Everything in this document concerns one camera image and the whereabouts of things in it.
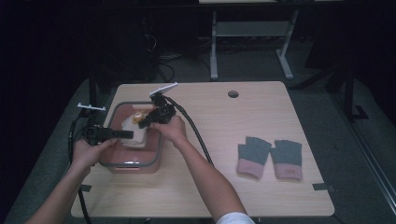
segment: white marker bar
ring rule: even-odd
[[[174,87],[177,86],[177,85],[178,85],[178,83],[175,82],[175,83],[172,84],[172,85],[159,88],[159,89],[156,90],[156,91],[152,91],[149,95],[151,96],[152,94],[157,93],[157,92],[160,92],[160,93],[164,94],[164,93],[166,93],[167,91],[170,91],[172,88],[174,88]]]
[[[78,105],[77,105],[78,107],[83,107],[83,108],[88,108],[88,109],[95,109],[95,110],[106,110],[106,108],[105,107],[94,107],[94,106],[92,106],[92,105],[82,105],[81,103],[79,103]]]

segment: hand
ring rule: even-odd
[[[91,166],[99,162],[102,152],[113,146],[117,142],[117,138],[108,139],[102,144],[91,146],[85,139],[80,139],[75,143],[73,152],[72,166],[82,169],[85,175],[91,171]]]
[[[188,141],[186,125],[180,116],[173,116],[167,124],[151,123],[150,128],[159,131],[164,138],[171,141],[174,145],[181,141]]]

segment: person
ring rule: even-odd
[[[159,131],[179,150],[201,198],[218,224],[254,224],[232,184],[188,140],[186,126],[180,116],[173,116],[168,124],[151,123],[150,128]],[[92,147],[85,140],[78,140],[70,169],[27,223],[64,222],[78,194],[78,188],[90,173],[91,166],[99,161],[107,147],[116,142],[117,139],[109,139]]]

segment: plastic container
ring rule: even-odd
[[[155,105],[152,102],[121,103],[114,109],[107,127],[119,131],[122,129],[122,122],[132,114],[136,112],[148,114],[153,109]],[[118,141],[103,152],[99,163],[116,174],[153,174],[160,168],[161,151],[161,134],[148,128],[144,147],[126,147]]]

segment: sleeve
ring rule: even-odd
[[[232,212],[222,216],[216,224],[255,224],[255,222],[246,214]]]

